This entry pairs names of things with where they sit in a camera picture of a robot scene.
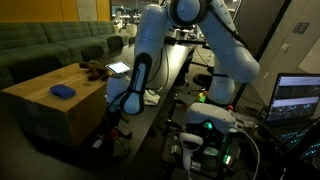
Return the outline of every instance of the laptop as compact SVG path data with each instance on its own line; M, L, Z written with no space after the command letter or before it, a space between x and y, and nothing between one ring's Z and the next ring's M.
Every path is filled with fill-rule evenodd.
M290 149L314 126L311 117L319 99L320 74L279 73L264 120L266 129L278 143ZM301 156L315 155L320 155L320 141Z

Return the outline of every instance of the tablet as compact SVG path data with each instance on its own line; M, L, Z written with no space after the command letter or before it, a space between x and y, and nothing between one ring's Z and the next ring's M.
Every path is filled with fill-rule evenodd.
M106 68L113 73L124 73L132 70L132 67L123 61L107 64Z

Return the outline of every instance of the computer screen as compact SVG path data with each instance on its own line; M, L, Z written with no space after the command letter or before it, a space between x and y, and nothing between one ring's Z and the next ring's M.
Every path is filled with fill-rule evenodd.
M320 98L320 74L278 74L266 123L311 117Z

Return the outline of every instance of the blue object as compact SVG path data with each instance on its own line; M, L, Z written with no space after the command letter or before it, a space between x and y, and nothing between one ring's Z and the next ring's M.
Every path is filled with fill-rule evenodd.
M50 91L52 94L61 97L62 99L67 99L76 94L76 91L66 85L58 84L50 87Z

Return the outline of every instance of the cardboard box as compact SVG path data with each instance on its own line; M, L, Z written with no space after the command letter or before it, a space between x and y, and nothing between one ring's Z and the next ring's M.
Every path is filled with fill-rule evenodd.
M88 81L78 63L3 89L6 104L23 131L69 147L79 146L106 110L106 82ZM76 95L61 99L49 88L64 84Z

